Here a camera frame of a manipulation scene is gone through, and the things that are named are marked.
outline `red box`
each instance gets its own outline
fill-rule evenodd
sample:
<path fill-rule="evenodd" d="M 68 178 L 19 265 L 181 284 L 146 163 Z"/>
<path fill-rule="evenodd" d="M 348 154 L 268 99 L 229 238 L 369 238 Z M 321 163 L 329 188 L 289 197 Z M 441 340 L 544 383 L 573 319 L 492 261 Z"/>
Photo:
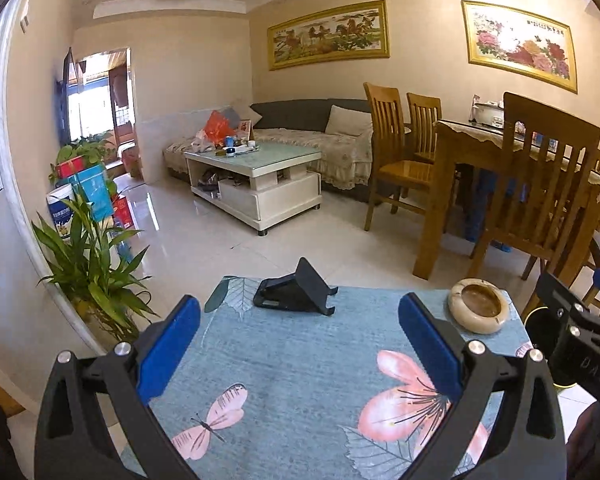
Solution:
<path fill-rule="evenodd" d="M 84 159 L 80 155 L 58 164 L 56 166 L 56 173 L 59 178 L 67 178 L 68 176 L 72 176 L 72 174 L 80 173 L 83 169 Z"/>
<path fill-rule="evenodd" d="M 126 196 L 118 195 L 113 201 L 113 218 L 118 220 L 125 229 L 134 226 L 134 221 L 131 218 L 131 209 L 129 209 L 129 202 Z"/>

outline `pink butterfly print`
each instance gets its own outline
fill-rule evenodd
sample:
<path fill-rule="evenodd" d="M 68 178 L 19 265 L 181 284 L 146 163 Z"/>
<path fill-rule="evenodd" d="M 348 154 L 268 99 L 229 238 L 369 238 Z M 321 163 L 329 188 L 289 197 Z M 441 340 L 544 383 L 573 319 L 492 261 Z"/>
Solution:
<path fill-rule="evenodd" d="M 242 405 L 247 400 L 247 393 L 244 384 L 229 386 L 211 405 L 206 414 L 206 422 L 196 420 L 199 426 L 189 428 L 171 439 L 171 443 L 184 460 L 200 460 L 209 447 L 212 434 L 224 442 L 224 438 L 218 435 L 216 430 L 224 430 L 240 421 L 244 415 Z"/>
<path fill-rule="evenodd" d="M 404 384 L 376 395 L 366 404 L 360 413 L 358 431 L 372 440 L 392 442 L 409 438 L 419 430 L 414 450 L 417 456 L 451 403 L 436 391 L 428 375 L 413 359 L 400 352 L 379 351 L 378 368 Z M 479 424 L 467 450 L 474 463 L 480 458 L 488 436 L 485 427 Z"/>

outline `gold picture frame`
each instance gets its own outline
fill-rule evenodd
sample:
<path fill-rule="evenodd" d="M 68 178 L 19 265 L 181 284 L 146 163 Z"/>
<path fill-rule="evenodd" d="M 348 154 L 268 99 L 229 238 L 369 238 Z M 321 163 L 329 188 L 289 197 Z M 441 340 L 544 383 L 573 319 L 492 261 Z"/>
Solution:
<path fill-rule="evenodd" d="M 526 10 L 462 0 L 469 63 L 578 93 L 571 29 Z"/>
<path fill-rule="evenodd" d="M 270 70 L 389 57 L 386 0 L 335 7 L 269 27 L 267 47 Z"/>

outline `lace tablecloth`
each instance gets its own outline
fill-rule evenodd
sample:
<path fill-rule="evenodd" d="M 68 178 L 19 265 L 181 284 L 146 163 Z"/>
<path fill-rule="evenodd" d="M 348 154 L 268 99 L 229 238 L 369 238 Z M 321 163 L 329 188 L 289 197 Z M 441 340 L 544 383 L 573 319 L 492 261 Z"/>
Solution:
<path fill-rule="evenodd" d="M 485 140 L 488 140 L 489 142 L 493 142 L 499 148 L 502 147 L 502 141 L 504 139 L 503 134 L 496 132 L 495 130 L 491 130 L 490 128 L 481 127 L 481 126 L 469 126 L 468 124 L 453 123 L 451 121 L 438 121 L 438 122 L 441 124 L 444 124 L 445 126 L 448 126 L 455 132 L 467 134 L 467 135 L 473 137 L 474 139 L 478 139 L 478 140 L 480 140 L 480 142 L 484 142 Z M 515 150 L 521 150 L 522 147 L 523 147 L 523 143 L 521 140 L 514 140 L 514 149 Z M 534 156 L 534 154 L 537 155 L 540 152 L 540 149 L 537 146 L 532 146 L 531 150 L 532 150 L 532 156 Z M 567 169 L 568 163 L 569 163 L 569 159 L 567 159 L 567 158 L 563 159 L 563 162 L 562 162 L 563 169 L 565 169 L 565 170 Z M 592 171 L 589 174 L 589 183 L 593 184 L 594 186 L 600 186 L 600 174 Z M 598 202 L 600 202 L 600 193 L 598 194 Z"/>

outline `peony flower painting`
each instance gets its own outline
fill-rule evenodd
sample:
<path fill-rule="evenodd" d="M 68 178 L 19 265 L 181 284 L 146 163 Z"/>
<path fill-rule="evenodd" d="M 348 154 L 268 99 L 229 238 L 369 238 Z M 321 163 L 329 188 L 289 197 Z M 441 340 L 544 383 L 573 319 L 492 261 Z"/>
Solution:
<path fill-rule="evenodd" d="M 469 63 L 534 77 L 578 93 L 571 29 L 511 7 L 462 1 Z"/>

